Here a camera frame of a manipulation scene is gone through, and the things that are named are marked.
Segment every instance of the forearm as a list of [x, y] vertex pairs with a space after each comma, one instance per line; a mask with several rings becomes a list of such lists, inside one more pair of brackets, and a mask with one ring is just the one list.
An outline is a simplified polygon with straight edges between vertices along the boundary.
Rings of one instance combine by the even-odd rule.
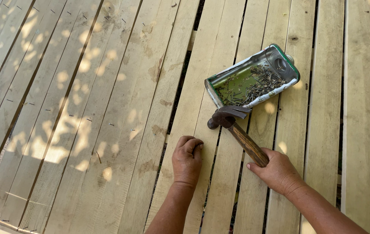
[[318, 234], [367, 233], [308, 185], [287, 196]]
[[173, 183], [146, 234], [182, 233], [195, 188]]

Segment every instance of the hand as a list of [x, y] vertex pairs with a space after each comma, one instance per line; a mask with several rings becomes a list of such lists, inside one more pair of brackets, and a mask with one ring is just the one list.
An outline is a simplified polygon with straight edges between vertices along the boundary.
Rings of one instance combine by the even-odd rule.
[[201, 150], [204, 142], [193, 136], [179, 138], [172, 155], [174, 183], [185, 183], [195, 188], [201, 172]]
[[255, 163], [248, 163], [247, 167], [269, 188], [287, 197], [296, 189], [307, 186], [286, 155], [267, 148], [261, 149], [269, 157], [269, 164], [261, 168]]

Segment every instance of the hammer head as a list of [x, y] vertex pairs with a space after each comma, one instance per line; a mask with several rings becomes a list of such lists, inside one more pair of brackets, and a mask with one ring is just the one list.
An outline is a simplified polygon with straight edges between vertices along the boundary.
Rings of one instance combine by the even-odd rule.
[[219, 108], [208, 121], [208, 127], [210, 129], [216, 129], [219, 125], [229, 128], [236, 121], [235, 117], [244, 119], [247, 114], [250, 113], [251, 109], [239, 106], [225, 106]]

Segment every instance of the hammer handle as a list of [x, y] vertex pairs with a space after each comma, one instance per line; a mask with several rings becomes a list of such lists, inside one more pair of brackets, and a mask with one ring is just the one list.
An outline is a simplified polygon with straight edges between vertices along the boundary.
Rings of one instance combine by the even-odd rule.
[[269, 157], [267, 157], [267, 155], [255, 143], [255, 141], [253, 141], [253, 139], [247, 135], [247, 133], [242, 130], [236, 122], [227, 129], [257, 165], [260, 167], [266, 167], [266, 165], [269, 163]]

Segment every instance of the metal container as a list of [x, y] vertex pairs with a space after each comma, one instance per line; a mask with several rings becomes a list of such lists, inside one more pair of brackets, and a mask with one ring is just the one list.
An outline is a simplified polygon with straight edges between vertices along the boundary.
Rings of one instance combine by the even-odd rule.
[[205, 80], [217, 108], [247, 108], [271, 98], [300, 80], [293, 58], [271, 44], [255, 55]]

